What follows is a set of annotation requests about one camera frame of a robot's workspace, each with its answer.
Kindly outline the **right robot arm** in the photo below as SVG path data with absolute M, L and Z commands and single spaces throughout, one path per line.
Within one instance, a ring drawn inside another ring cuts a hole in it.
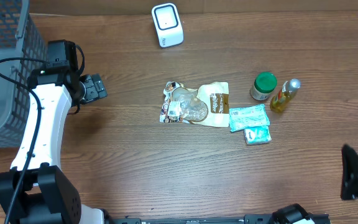
M 341 199 L 358 199 L 358 154 L 349 145 L 343 145 Z M 329 224 L 328 215 L 313 215 L 300 205 L 293 204 L 272 213 L 268 224 Z

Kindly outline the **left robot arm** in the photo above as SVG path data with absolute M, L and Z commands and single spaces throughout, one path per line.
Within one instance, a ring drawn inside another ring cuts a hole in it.
M 8 172 L 0 173 L 0 205 L 5 223 L 112 223 L 104 209 L 83 205 L 79 192 L 62 172 L 61 147 L 66 117 L 107 97 L 99 74 L 85 75 L 68 40 L 48 43 L 48 56 L 25 84 L 30 109 L 24 136 Z

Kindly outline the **green lid white jar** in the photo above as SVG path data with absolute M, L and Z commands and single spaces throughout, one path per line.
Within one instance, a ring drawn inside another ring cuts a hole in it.
M 277 86 L 277 78 L 271 72 L 262 72 L 257 75 L 250 89 L 250 95 L 258 101 L 266 100 Z

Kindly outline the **yellow liquid bottle silver cap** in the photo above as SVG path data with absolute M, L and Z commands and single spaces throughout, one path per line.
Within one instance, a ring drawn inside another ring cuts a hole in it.
M 282 89 L 270 101 L 270 109 L 276 113 L 282 113 L 287 108 L 289 102 L 294 99 L 298 90 L 301 87 L 301 81 L 293 78 L 287 80 Z

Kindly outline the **small teal white packet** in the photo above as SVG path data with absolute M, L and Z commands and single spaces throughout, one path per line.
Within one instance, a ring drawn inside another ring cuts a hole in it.
M 244 136 L 248 145 L 265 144 L 272 140 L 268 126 L 245 128 Z

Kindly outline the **teal white snack packet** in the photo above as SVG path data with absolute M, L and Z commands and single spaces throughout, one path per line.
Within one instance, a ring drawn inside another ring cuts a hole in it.
M 246 108 L 229 109 L 229 127 L 231 132 L 258 126 L 269 126 L 270 120 L 265 111 L 265 105 L 255 105 Z

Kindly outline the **brown snack packet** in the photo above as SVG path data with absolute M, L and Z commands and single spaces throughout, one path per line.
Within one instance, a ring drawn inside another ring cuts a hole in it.
M 188 123 L 225 128 L 229 126 L 229 85 L 214 82 L 197 89 L 167 82 L 160 112 L 161 123 Z

